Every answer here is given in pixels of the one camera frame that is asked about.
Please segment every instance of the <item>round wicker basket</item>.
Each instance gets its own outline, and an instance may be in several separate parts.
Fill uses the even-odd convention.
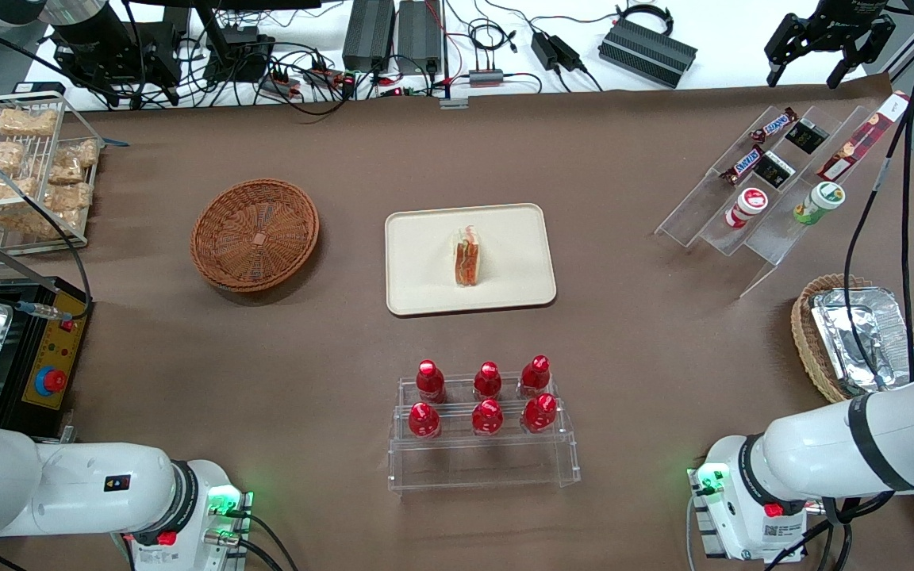
[[[792,304],[792,337],[795,339],[795,347],[799,350],[802,366],[805,367],[816,390],[830,402],[845,400],[851,398],[851,395],[845,393],[831,369],[831,360],[823,341],[820,340],[820,333],[816,331],[813,315],[809,313],[809,297],[825,289],[844,288],[844,281],[844,274],[822,275],[802,289],[802,293],[799,293],[799,297]],[[849,276],[850,288],[866,288],[871,285],[873,283],[867,279]]]
[[[316,246],[316,206],[274,178],[236,184],[207,205],[190,249],[200,275],[217,288],[259,292],[300,270]]]

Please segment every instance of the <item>red wire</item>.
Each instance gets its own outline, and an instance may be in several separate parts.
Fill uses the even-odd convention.
[[[432,19],[435,19],[436,25],[438,25],[440,27],[440,29],[442,30],[443,36],[446,36],[447,40],[450,40],[450,44],[452,44],[452,46],[454,47],[454,50],[457,51],[457,57],[460,60],[460,63],[457,64],[457,73],[455,73],[454,75],[451,75],[450,77],[447,77],[446,79],[443,80],[443,85],[449,86],[450,83],[453,83],[454,79],[457,79],[458,77],[460,77],[460,72],[464,70],[464,55],[461,55],[460,47],[458,47],[457,43],[454,42],[453,37],[450,37],[449,33],[447,33],[447,29],[443,28],[443,22],[440,21],[440,16],[436,15],[436,11],[432,9],[432,4],[426,2],[425,7],[428,8],[428,13],[432,14]]]

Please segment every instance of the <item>green light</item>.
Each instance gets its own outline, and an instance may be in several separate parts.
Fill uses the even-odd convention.
[[[242,492],[233,485],[218,485],[207,494],[207,507],[213,513],[224,515],[228,510],[239,507]]]

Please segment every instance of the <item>chocolate bar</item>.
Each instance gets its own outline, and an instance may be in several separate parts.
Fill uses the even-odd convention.
[[[764,149],[755,144],[752,151],[748,152],[746,156],[736,163],[735,167],[729,167],[724,173],[718,174],[718,177],[725,178],[725,181],[728,182],[728,184],[735,186],[736,184],[739,184],[739,180],[743,178],[746,173],[750,172],[752,167],[757,166],[757,163],[759,163],[759,160],[761,159],[764,159]]]
[[[773,187],[778,188],[780,185],[784,184],[792,174],[795,174],[795,169],[788,166],[788,163],[785,163],[784,160],[780,159],[775,153],[766,151],[764,153],[764,159],[761,159],[761,162],[757,163],[754,172],[768,181]]]
[[[792,141],[792,144],[798,148],[801,148],[806,155],[812,155],[816,148],[830,136],[827,131],[820,129],[812,121],[802,118],[792,126],[785,138]]]
[[[786,107],[785,112],[781,113],[781,116],[778,119],[773,120],[772,122],[766,124],[764,127],[761,127],[755,131],[751,131],[750,138],[757,142],[764,142],[768,140],[768,137],[781,131],[782,127],[792,123],[793,121],[798,121],[799,116],[792,111],[791,107]]]

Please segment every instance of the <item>brown tablecloth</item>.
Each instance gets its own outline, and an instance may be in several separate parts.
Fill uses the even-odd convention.
[[[457,112],[392,98],[309,125],[280,107],[92,115],[132,146],[106,152],[83,251],[98,307],[74,384],[80,437],[218,462],[256,492],[256,513],[305,571],[682,570],[686,467],[722,436],[826,404],[801,369],[789,308],[806,282],[841,271],[885,144],[847,205],[742,300],[752,256],[686,252],[652,231],[767,105],[844,116],[889,88],[874,77],[837,91],[531,95]],[[312,196],[319,247],[284,288],[232,299],[196,274],[189,232],[214,195],[261,177]],[[900,180],[895,166],[854,265],[891,289]],[[509,202],[544,210],[554,304],[387,311],[389,214]],[[914,225],[912,237],[914,271]],[[64,255],[39,268],[76,282]],[[387,490],[397,377],[421,358],[456,374],[539,353],[576,425],[579,484]],[[855,537],[848,570],[914,569],[914,499],[857,520]],[[695,550],[700,569],[761,568],[704,560],[699,538]],[[1,539],[0,552],[30,571],[124,568],[102,535]],[[813,566],[810,555],[792,568]]]

